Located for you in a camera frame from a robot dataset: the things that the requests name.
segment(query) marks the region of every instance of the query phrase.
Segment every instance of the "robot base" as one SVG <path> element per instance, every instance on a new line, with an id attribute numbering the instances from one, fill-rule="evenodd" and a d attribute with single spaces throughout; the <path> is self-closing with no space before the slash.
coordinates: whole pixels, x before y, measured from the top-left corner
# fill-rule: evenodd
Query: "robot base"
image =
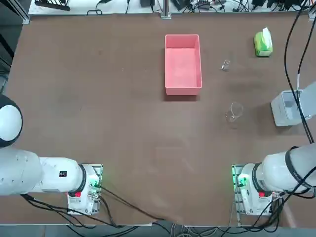
<path id="1" fill-rule="evenodd" d="M 237 178 L 238 189 L 242 196 L 242 203 L 246 215 L 261 215 L 262 211 L 272 201 L 272 194 L 265 197 L 259 193 L 253 184 L 252 170 L 255 164 L 246 164 Z M 262 213 L 262 216 L 270 216 L 270 207 Z"/>
<path id="2" fill-rule="evenodd" d="M 252 181 L 253 167 L 254 164 L 232 165 L 237 221 L 239 226 L 242 225 L 241 214 L 259 216 L 272 200 L 272 196 L 259 197 L 259 193 L 254 188 Z M 262 215 L 269 216 L 269 210 L 270 207 L 268 207 L 266 212 Z"/>
<path id="3" fill-rule="evenodd" d="M 100 188 L 101 186 L 102 170 L 101 164 L 82 164 L 86 171 L 86 181 L 84 189 L 81 193 L 76 193 L 75 196 L 67 194 L 68 208 L 73 209 L 87 215 L 96 214 L 100 209 Z M 80 215 L 79 213 L 69 211 L 71 215 Z"/>

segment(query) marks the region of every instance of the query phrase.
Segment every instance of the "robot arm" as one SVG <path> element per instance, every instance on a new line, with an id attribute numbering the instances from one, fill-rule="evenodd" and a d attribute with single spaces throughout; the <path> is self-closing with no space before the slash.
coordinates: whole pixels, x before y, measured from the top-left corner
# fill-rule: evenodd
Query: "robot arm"
<path id="1" fill-rule="evenodd" d="M 22 124 L 18 106 L 0 95 L 0 196 L 66 192 L 69 209 L 97 213 L 99 188 L 95 185 L 101 184 L 102 165 L 78 164 L 69 158 L 38 157 L 10 147 L 19 137 Z"/>
<path id="2" fill-rule="evenodd" d="M 262 163 L 246 164 L 237 180 L 246 214 L 260 215 L 272 201 L 273 192 L 292 191 L 316 166 L 315 155 L 313 143 L 268 155 Z M 296 192 L 314 191 L 315 186 L 316 173 L 312 173 Z"/>

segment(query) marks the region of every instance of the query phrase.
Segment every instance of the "brown table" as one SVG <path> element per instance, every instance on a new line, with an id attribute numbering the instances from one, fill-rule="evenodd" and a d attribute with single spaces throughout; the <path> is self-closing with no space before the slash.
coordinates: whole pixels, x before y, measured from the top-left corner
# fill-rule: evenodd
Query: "brown table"
<path id="1" fill-rule="evenodd" d="M 15 146 L 39 156 L 102 163 L 107 188 L 156 216 L 186 225 L 227 225 L 231 165 L 308 143 L 300 125 L 275 127 L 270 107 L 289 89 L 283 54 L 293 20 L 291 13 L 32 18 L 23 27 L 7 88 L 24 116 Z M 256 58 L 253 36 L 265 26 L 274 51 L 270 58 Z M 302 16 L 289 45 L 294 85 L 310 26 Z M 199 34 L 200 96 L 165 95 L 166 34 Z M 315 53 L 313 38 L 302 87 L 314 80 Z M 229 72 L 220 70 L 225 59 L 231 61 Z M 244 105 L 235 128 L 224 116 L 233 101 Z M 315 120 L 309 124 L 315 132 Z M 67 203 L 64 194 L 35 196 Z M 152 221 L 112 198 L 108 202 L 119 224 Z M 316 226 L 315 201 L 289 203 L 290 221 L 283 218 L 283 226 Z M 1 197 L 0 207 L 2 224 L 65 223 L 20 197 Z M 107 219 L 104 210 L 98 216 Z"/>

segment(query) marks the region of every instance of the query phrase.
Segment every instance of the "pink container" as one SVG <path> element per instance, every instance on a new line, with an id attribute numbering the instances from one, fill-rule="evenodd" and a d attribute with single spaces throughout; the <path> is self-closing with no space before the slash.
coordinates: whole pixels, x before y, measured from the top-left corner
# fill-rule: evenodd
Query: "pink container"
<path id="1" fill-rule="evenodd" d="M 202 88 L 198 35 L 166 35 L 164 86 L 167 95 L 198 95 Z"/>

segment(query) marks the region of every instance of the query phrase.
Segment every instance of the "glass cup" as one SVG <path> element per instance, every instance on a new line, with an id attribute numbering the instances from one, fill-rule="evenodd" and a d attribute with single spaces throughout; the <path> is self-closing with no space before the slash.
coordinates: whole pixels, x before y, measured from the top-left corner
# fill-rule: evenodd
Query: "glass cup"
<path id="1" fill-rule="evenodd" d="M 229 60 L 225 60 L 223 65 L 222 65 L 222 70 L 224 72 L 227 72 L 229 70 L 229 65 L 230 65 L 230 61 Z"/>
<path id="2" fill-rule="evenodd" d="M 230 109 L 225 113 L 227 122 L 235 122 L 237 118 L 242 116 L 243 106 L 239 102 L 232 102 Z"/>

